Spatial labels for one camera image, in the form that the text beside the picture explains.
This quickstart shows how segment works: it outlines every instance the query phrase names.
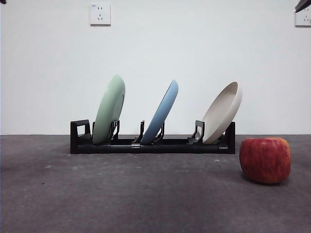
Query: blue plate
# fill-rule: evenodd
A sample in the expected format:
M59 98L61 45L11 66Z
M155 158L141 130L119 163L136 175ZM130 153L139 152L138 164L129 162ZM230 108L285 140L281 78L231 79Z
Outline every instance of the blue plate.
M152 118L144 136L142 137L140 142L141 144L149 144L153 142L175 102L177 93L178 84L175 80L173 80L159 107L157 108L157 111L155 112L155 115Z

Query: white wall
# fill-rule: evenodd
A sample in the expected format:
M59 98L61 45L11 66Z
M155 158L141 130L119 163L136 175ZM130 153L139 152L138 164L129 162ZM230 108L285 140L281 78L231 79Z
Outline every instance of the white wall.
M123 77L121 133L148 124L172 79L167 133L192 133L231 81L243 86L237 133L311 133L311 28L298 0L111 0L112 26L90 27L90 0L9 0L1 8L1 134L69 134L95 119Z

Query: green plate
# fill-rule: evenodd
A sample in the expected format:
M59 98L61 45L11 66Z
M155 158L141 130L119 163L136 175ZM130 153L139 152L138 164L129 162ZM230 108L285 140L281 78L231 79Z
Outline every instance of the green plate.
M110 124L114 120L119 120L124 97L124 81L116 75L110 81L99 106L93 130L93 144L100 144L109 138Z

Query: gray floor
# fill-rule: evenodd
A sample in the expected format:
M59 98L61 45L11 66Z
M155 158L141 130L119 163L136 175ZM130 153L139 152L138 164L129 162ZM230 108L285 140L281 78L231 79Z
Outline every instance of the gray floor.
M311 135L292 171L248 181L237 154L69 155L69 136L1 137L2 233L310 233Z

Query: white plate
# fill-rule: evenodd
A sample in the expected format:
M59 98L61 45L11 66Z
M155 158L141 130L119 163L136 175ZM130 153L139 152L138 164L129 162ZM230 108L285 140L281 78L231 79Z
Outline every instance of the white plate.
M204 144L215 142L224 133L238 112L241 101L242 89L237 82L230 83L222 90L203 117Z

